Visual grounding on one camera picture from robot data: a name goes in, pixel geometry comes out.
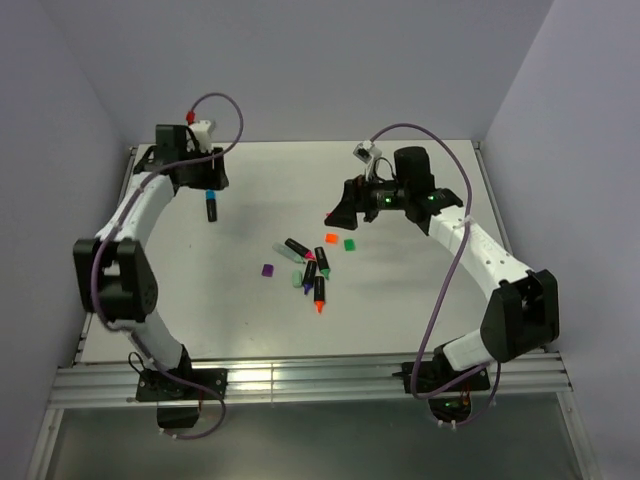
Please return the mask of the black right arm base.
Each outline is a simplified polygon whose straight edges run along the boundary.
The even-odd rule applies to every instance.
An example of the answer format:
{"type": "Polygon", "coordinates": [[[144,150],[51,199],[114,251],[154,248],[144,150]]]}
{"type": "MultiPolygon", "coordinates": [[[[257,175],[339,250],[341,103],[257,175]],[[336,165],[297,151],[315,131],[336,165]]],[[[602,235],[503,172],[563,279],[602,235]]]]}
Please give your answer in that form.
{"type": "Polygon", "coordinates": [[[486,368],[474,375],[468,375],[473,368],[462,372],[453,370],[446,360],[436,359],[422,361],[416,380],[416,391],[420,394],[430,393],[433,390],[456,381],[446,393],[452,393],[451,397],[435,397],[428,400],[431,413],[438,421],[452,424],[459,423],[470,418],[472,413],[473,392],[485,392],[490,390],[490,380],[486,368]]]}

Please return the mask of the black blue tip highlighter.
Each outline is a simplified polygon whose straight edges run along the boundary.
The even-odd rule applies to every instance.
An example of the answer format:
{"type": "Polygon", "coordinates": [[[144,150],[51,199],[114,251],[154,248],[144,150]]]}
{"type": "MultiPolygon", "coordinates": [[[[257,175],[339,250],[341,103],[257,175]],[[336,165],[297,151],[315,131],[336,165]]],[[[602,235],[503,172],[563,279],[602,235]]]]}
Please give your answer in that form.
{"type": "Polygon", "coordinates": [[[216,222],[218,219],[217,200],[215,198],[206,199],[207,219],[210,223],[216,222]]]}

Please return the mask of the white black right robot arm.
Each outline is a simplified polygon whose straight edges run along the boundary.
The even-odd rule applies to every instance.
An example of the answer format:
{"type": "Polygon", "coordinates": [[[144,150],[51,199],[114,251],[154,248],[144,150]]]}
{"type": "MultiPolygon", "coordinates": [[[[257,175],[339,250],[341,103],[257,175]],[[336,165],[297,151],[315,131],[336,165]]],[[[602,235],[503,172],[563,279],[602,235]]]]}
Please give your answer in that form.
{"type": "Polygon", "coordinates": [[[365,170],[345,181],[342,198],[326,225],[354,230],[360,220],[372,222],[382,211],[401,211],[454,255],[488,301],[476,330],[443,345],[443,359],[432,368],[438,386],[455,389],[471,367],[505,363],[558,338],[556,278],[513,257],[471,218],[467,203],[450,189],[437,187],[424,148],[396,150],[390,180],[377,175],[382,153],[372,142],[360,143],[354,154],[365,170]]]}

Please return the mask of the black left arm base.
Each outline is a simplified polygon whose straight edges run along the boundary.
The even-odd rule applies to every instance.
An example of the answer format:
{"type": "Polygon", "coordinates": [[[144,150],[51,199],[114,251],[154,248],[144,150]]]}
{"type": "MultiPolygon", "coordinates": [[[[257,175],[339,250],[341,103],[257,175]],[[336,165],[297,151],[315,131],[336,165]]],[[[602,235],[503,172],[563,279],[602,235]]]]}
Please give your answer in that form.
{"type": "MultiPolygon", "coordinates": [[[[228,370],[223,368],[195,369],[189,381],[215,392],[224,398],[228,370]]],[[[211,393],[170,380],[158,371],[145,369],[141,374],[135,394],[139,403],[157,405],[156,420],[160,428],[186,430],[199,420],[202,402],[216,400],[211,393]]]]}

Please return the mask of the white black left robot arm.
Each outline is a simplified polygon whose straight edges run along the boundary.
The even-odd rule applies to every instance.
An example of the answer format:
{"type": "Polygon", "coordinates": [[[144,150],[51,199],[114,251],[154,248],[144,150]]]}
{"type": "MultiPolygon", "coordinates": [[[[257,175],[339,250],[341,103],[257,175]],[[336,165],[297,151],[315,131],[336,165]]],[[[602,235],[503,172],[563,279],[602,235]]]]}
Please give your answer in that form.
{"type": "Polygon", "coordinates": [[[186,347],[169,332],[157,303],[159,286],[145,246],[163,210],[180,189],[228,187],[223,150],[212,143],[213,122],[157,126],[155,142],[132,170],[130,183],[107,224],[73,246],[79,293],[86,312],[106,330],[125,334],[159,388],[183,399],[195,386],[186,347]]]}

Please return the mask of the black green tip highlighter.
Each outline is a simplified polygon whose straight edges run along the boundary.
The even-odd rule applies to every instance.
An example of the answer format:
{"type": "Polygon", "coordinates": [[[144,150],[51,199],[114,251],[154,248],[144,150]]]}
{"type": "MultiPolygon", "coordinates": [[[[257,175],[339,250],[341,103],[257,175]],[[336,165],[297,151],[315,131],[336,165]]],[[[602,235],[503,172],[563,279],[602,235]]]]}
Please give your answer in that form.
{"type": "Polygon", "coordinates": [[[328,280],[331,272],[329,261],[326,252],[323,247],[316,247],[314,249],[315,258],[317,261],[318,269],[321,275],[328,280]]]}

